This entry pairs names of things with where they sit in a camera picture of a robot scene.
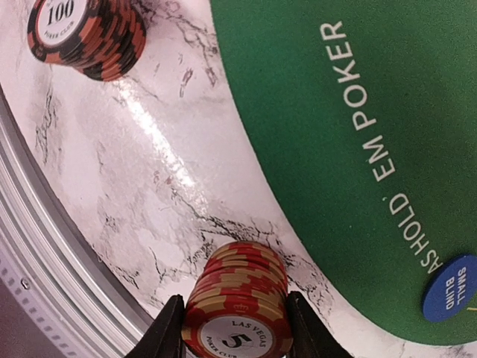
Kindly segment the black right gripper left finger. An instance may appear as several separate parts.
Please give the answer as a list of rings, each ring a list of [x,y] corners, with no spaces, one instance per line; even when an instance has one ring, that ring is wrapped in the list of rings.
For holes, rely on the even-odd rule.
[[[181,295],[172,295],[145,335],[125,358],[183,358],[181,336],[185,308]]]

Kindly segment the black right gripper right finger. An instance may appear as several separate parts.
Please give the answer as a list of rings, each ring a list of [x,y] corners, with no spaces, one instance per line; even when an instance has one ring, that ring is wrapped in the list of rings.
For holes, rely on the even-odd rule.
[[[332,336],[302,293],[292,291],[286,298],[293,344],[291,358],[352,358]]]

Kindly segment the red beige 5 chip stack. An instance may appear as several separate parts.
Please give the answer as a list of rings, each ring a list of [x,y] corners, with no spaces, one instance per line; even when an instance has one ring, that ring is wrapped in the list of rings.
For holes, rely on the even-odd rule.
[[[209,258],[186,304],[182,339],[197,357],[284,357],[293,337],[279,255],[231,242]]]

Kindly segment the blue small blind button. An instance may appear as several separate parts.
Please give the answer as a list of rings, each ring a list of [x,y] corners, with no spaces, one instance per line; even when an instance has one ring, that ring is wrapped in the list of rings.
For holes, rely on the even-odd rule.
[[[476,255],[448,262],[428,285],[422,311],[427,321],[441,323],[464,310],[476,294]]]

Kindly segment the black orange 100 chip stack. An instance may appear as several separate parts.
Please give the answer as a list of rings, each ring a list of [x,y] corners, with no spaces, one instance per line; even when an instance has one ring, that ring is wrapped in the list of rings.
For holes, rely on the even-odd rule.
[[[127,74],[146,44],[146,27],[130,1],[36,1],[27,40],[43,63],[72,67],[95,81]]]

